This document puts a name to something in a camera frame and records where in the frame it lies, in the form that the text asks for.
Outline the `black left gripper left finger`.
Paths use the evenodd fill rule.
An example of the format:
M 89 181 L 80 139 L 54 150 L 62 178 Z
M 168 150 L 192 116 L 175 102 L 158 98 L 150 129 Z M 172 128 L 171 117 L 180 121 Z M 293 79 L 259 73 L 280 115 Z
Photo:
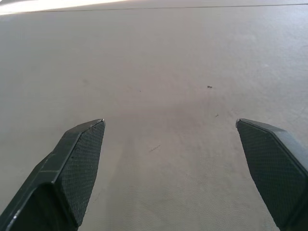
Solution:
M 0 231 L 78 231 L 97 177 L 105 121 L 66 131 L 0 215 Z

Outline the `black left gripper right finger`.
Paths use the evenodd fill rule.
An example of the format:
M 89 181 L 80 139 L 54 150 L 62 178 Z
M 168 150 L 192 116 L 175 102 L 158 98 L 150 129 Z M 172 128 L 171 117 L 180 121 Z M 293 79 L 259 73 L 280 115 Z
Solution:
M 308 231 L 308 150 L 281 128 L 236 122 L 250 175 L 280 231 Z

